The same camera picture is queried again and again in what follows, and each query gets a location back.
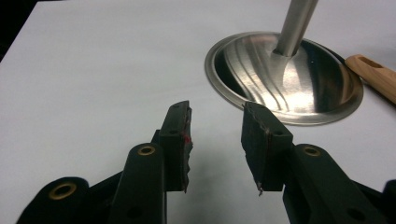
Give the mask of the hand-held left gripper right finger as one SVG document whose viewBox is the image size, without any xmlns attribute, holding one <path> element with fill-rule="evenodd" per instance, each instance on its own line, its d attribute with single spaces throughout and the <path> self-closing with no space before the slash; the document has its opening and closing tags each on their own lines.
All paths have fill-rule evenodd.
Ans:
<svg viewBox="0 0 396 224">
<path fill-rule="evenodd" d="M 295 145 L 265 106 L 245 103 L 241 143 L 259 192 L 281 191 L 291 224 L 387 224 L 326 150 Z"/>
</svg>

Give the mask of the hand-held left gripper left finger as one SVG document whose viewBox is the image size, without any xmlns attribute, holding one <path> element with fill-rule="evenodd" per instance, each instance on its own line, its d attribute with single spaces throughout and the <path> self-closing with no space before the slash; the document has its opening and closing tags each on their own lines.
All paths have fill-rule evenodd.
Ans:
<svg viewBox="0 0 396 224">
<path fill-rule="evenodd" d="M 166 224 L 167 193 L 189 185 L 191 150 L 191 108 L 182 101 L 169 107 L 149 143 L 129 151 L 108 224 Z"/>
</svg>

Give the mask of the wooden handled steel utensil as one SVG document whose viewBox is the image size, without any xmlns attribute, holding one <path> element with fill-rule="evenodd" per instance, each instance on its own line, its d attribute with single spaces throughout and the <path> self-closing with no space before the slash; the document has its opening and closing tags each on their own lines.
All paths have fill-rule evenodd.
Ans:
<svg viewBox="0 0 396 224">
<path fill-rule="evenodd" d="M 346 65 L 396 105 L 396 72 L 361 55 L 346 58 Z"/>
</svg>

